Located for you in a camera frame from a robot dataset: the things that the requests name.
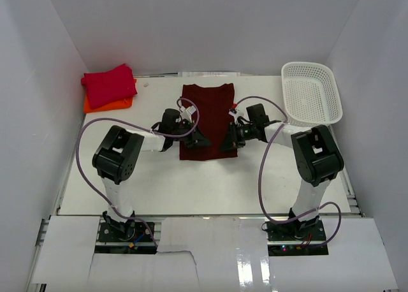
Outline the dark red t-shirt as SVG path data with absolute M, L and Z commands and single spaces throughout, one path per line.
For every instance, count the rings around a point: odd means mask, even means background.
M 196 84 L 184 85 L 182 97 L 198 107 L 200 119 L 198 128 L 211 143 L 208 147 L 187 148 L 180 144 L 179 158 L 182 161 L 208 161 L 215 159 L 235 158 L 236 150 L 221 151 L 220 146 L 225 139 L 233 117 L 229 114 L 234 104 L 235 88 L 232 83 L 218 87 L 200 87 Z

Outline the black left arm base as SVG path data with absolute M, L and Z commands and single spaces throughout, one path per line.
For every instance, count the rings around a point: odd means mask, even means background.
M 150 231 L 141 222 L 130 224 L 123 233 L 101 221 L 98 228 L 96 254 L 155 254 L 156 246 L 152 241 L 155 223 L 147 222 Z

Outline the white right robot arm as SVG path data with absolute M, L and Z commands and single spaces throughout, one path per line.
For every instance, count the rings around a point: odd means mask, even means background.
M 323 196 L 344 169 L 344 159 L 330 130 L 325 125 L 302 128 L 285 121 L 270 120 L 262 104 L 247 107 L 247 118 L 235 107 L 229 110 L 229 114 L 234 121 L 230 123 L 221 143 L 222 151 L 245 147 L 249 140 L 265 142 L 267 150 L 271 149 L 273 143 L 292 149 L 301 182 L 288 218 L 282 221 L 273 219 L 263 202 L 262 185 L 267 153 L 263 154 L 259 167 L 258 200 L 267 218 L 267 231 L 282 232 L 291 237 L 302 236 L 318 224 L 320 210 L 330 205 L 322 201 Z

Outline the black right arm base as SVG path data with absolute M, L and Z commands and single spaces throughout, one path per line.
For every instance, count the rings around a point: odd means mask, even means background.
M 328 246 L 322 220 L 301 231 L 290 230 L 270 221 L 264 222 L 261 230 L 267 234 L 269 257 L 327 256 Z

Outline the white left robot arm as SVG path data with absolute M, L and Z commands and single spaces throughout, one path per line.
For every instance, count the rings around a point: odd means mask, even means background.
M 208 147 L 205 138 L 193 120 L 194 106 L 167 109 L 162 120 L 150 131 L 130 131 L 112 126 L 92 158 L 92 166 L 105 186 L 109 208 L 103 219 L 121 240 L 130 240 L 136 232 L 130 217 L 135 215 L 129 200 L 129 191 L 122 183 L 130 178 L 141 152 L 165 152 L 180 142 L 187 148 Z

